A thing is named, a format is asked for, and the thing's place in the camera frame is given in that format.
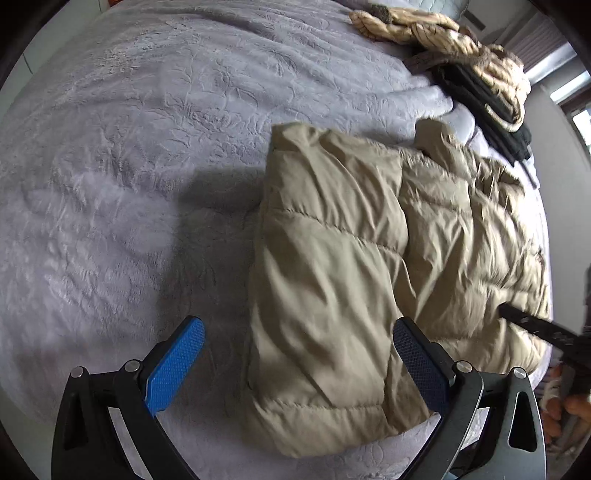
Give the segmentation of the person's right hand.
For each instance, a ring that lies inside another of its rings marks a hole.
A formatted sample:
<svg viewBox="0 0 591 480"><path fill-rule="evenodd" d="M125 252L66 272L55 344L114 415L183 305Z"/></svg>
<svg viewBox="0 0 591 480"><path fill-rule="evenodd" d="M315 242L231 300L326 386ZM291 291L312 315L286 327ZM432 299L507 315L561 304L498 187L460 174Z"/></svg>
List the person's right hand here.
<svg viewBox="0 0 591 480"><path fill-rule="evenodd" d="M553 369L551 371L551 380L544 389L540 404L544 440L547 445L562 435L561 421L564 412L579 417L586 424L590 424L590 396L588 394L570 395L565 400L561 400L558 396L561 380L561 369Z"/></svg>

